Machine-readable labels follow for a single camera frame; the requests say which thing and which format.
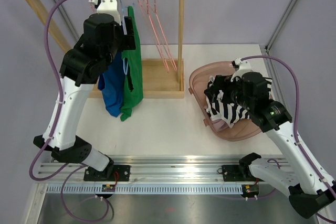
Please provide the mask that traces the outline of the green tank top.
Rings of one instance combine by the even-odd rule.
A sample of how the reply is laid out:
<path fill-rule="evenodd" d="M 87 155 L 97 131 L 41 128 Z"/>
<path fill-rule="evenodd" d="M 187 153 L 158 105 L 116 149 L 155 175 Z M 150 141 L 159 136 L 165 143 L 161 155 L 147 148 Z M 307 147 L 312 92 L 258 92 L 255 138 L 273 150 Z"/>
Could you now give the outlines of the green tank top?
<path fill-rule="evenodd" d="M 132 114 L 132 109 L 143 100 L 143 78 L 140 37 L 135 21 L 134 9 L 128 6 L 128 16 L 132 18 L 135 50 L 124 51 L 122 59 L 127 59 L 128 74 L 125 77 L 123 103 L 120 120 L 123 122 Z"/>

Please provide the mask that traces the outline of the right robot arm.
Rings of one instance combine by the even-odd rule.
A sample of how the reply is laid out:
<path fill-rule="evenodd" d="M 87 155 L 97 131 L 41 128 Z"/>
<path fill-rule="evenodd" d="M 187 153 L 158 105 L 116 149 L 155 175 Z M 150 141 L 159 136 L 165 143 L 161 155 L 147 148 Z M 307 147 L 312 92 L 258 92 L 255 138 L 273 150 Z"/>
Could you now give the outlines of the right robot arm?
<path fill-rule="evenodd" d="M 256 153 L 240 160 L 239 176 L 268 182 L 288 197 L 300 216 L 308 219 L 335 201 L 335 179 L 308 150 L 285 106 L 270 97 L 270 86 L 271 79 L 258 72 L 211 76 L 204 91 L 206 113 L 228 127 L 251 120 L 277 145 L 293 169 L 293 178 L 263 162 Z"/>

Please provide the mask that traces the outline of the black white striped tank top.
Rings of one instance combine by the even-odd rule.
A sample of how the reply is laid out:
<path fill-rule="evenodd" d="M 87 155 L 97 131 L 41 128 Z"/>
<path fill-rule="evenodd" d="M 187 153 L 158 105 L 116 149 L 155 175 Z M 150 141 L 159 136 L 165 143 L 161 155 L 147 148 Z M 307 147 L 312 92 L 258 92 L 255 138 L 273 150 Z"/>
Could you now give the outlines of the black white striped tank top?
<path fill-rule="evenodd" d="M 216 76 L 211 76 L 207 84 L 215 86 Z M 229 127 L 233 127 L 235 123 L 241 119 L 250 119 L 257 126 L 261 126 L 265 120 L 261 112 L 271 104 L 270 98 L 272 79 L 265 78 L 256 72 L 249 72 L 242 76 L 242 98 L 241 105 L 238 104 L 223 104 L 221 98 L 223 93 L 218 90 L 217 100 L 210 103 L 206 97 L 207 107 L 206 113 L 211 120 L 224 120 Z"/>

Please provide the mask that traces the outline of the pink wire hanger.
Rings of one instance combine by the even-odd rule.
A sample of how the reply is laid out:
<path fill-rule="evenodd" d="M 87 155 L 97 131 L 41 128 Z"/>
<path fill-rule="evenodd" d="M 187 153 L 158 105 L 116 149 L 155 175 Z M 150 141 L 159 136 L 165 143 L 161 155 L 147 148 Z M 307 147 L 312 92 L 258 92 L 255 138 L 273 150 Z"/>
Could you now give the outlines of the pink wire hanger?
<path fill-rule="evenodd" d="M 155 15 L 156 15 L 157 23 L 158 23 L 158 25 L 159 25 L 159 28 L 160 28 L 160 30 L 161 30 L 161 34 L 162 34 L 162 36 L 163 36 L 162 46 L 163 46 L 163 48 L 164 48 L 164 50 L 165 50 L 165 52 L 166 52 L 166 54 L 167 54 L 167 56 L 168 56 L 168 58 L 169 58 L 169 60 L 170 60 L 170 63 L 171 63 L 171 65 L 172 65 L 173 69 L 174 69 L 175 71 L 177 71 L 176 63 L 175 63 L 175 61 L 174 61 L 174 59 L 173 59 L 173 56 L 172 56 L 172 53 L 171 53 L 171 51 L 170 51 L 170 47 L 169 47 L 169 44 L 168 44 L 168 42 L 167 42 L 167 38 L 166 38 L 166 35 L 165 35 L 165 32 L 164 32 L 164 29 L 163 29 L 163 27 L 162 27 L 162 24 L 161 24 L 159 15 L 158 15 L 158 6 L 157 6 L 157 4 L 156 4 L 156 0 L 154 0 L 154 13 L 155 13 Z"/>

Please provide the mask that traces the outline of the pale pink tank top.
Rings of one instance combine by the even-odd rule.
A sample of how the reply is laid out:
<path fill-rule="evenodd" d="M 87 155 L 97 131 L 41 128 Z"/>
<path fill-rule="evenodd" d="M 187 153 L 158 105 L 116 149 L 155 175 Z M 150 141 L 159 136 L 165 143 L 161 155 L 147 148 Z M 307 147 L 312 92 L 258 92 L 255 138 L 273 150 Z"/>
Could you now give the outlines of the pale pink tank top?
<path fill-rule="evenodd" d="M 230 128 L 229 125 L 222 119 L 211 121 L 211 123 L 215 132 L 220 132 L 227 128 Z"/>

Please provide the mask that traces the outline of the light blue wire hanger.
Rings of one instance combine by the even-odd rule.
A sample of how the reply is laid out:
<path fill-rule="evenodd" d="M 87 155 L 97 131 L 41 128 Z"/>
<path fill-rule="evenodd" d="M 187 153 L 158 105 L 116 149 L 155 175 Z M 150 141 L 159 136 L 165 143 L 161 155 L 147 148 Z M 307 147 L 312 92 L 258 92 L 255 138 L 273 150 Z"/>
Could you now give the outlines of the light blue wire hanger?
<path fill-rule="evenodd" d="M 123 33 L 125 35 L 128 35 L 127 32 L 127 25 L 126 25 L 126 19 L 125 19 L 125 10 L 124 10 L 124 6 L 122 3 L 122 0 L 119 0 L 120 6 L 121 6 L 121 11 L 122 11 L 122 29 L 123 29 Z M 127 46 L 129 47 L 128 50 L 134 50 L 135 49 L 135 42 L 134 42 L 134 34 L 131 34 L 130 37 L 127 37 L 127 39 L 129 39 Z M 123 61 L 123 72 L 125 74 L 125 76 L 130 76 L 129 74 L 129 63 L 128 63 L 128 59 L 125 58 L 124 56 L 122 56 L 122 61 Z"/>

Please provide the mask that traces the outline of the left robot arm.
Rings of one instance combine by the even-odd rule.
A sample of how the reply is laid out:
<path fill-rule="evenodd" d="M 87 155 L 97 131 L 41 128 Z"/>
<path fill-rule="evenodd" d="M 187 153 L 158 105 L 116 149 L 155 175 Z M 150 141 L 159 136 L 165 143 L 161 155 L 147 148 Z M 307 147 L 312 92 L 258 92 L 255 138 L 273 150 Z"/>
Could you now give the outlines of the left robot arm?
<path fill-rule="evenodd" d="M 83 34 L 63 58 L 59 92 L 50 123 L 33 143 L 50 151 L 61 163 L 85 164 L 102 181 L 113 176 L 114 161 L 76 135 L 77 126 L 90 92 L 108 70 L 117 53 L 135 49 L 132 17 L 122 24 L 104 13 L 92 14 L 83 23 Z"/>

